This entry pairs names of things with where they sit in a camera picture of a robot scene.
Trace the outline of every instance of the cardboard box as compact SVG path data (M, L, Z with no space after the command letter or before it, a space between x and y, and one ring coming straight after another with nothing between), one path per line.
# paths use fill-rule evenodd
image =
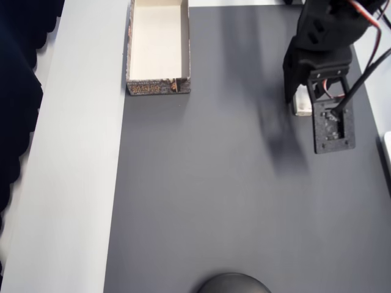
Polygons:
M131 0L128 34L131 95L190 92L188 0Z

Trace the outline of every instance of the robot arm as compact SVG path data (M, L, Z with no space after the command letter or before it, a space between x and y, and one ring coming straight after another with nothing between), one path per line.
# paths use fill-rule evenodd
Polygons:
M361 7L371 15L385 1L359 0L357 4L352 0L307 0L304 4L297 33L283 61L285 101L292 102L300 85L307 87L312 104L315 153L355 147L350 99L357 89L356 84L352 90L349 88L346 75L352 62L350 46L371 24L357 10ZM330 96L327 89L336 82L342 84L344 94Z

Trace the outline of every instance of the black curtain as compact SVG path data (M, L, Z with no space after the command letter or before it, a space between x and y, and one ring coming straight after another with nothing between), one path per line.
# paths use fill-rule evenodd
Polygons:
M43 92L33 71L36 49L46 43L63 6L64 0L0 0L0 211L20 175L19 157L29 146L41 105Z

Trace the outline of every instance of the red wire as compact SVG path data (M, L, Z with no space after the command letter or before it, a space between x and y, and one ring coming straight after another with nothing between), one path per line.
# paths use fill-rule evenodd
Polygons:
M329 91L327 90L327 79L325 79L323 82L323 89L324 89L324 92L326 93L327 96L329 96L330 99L334 99L334 98L342 98L343 96L345 96L344 94L341 94L341 95L338 95L338 96L332 96Z
M373 48L373 51L372 51L372 55L371 57L369 58L369 61L368 61L368 64L367 64L367 67L365 69L367 69L375 55L376 55L376 52L378 51L378 48L379 48L379 44L380 44L380 39L381 39L381 27L380 27L380 24L379 22L377 21L376 18L374 18L369 12L367 12L365 10L364 7L361 6L361 4L359 4L357 1L355 0L348 0L348 2L366 19L369 21L370 24L372 24L375 28L377 28L378 30L378 35L376 37L376 42L375 42L375 47Z

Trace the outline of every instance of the gray table surface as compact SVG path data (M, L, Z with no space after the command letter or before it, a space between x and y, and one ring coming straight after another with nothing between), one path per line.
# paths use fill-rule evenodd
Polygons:
M283 103L299 7L190 10L192 92L125 100L104 291L391 291L391 199L367 94L356 148L316 155ZM349 81L360 75L355 59Z

